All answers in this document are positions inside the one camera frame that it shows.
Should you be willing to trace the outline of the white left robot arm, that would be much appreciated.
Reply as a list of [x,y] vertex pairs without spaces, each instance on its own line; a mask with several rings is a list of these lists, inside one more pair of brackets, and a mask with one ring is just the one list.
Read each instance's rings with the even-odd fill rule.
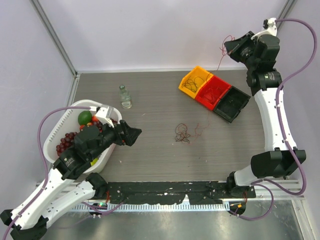
[[116,144],[132,146],[142,133],[124,120],[116,126],[104,124],[102,129],[84,127],[73,139],[73,145],[61,153],[43,183],[18,207],[4,210],[0,218],[8,226],[7,235],[14,240],[39,240],[51,224],[75,204],[84,200],[102,199],[107,192],[106,181],[91,173],[80,189],[64,197],[56,196],[91,167],[91,162],[107,148]]

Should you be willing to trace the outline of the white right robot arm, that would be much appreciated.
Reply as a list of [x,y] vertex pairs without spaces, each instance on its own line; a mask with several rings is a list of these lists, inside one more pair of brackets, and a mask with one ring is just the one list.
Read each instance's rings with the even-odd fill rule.
[[231,59],[247,68],[246,82],[258,106],[264,131],[264,152],[254,155],[249,166],[227,178],[226,193],[236,198],[252,183],[290,176],[307,155],[305,150],[298,149],[291,135],[283,103],[282,76],[274,67],[280,51],[279,38],[249,31],[224,46]]

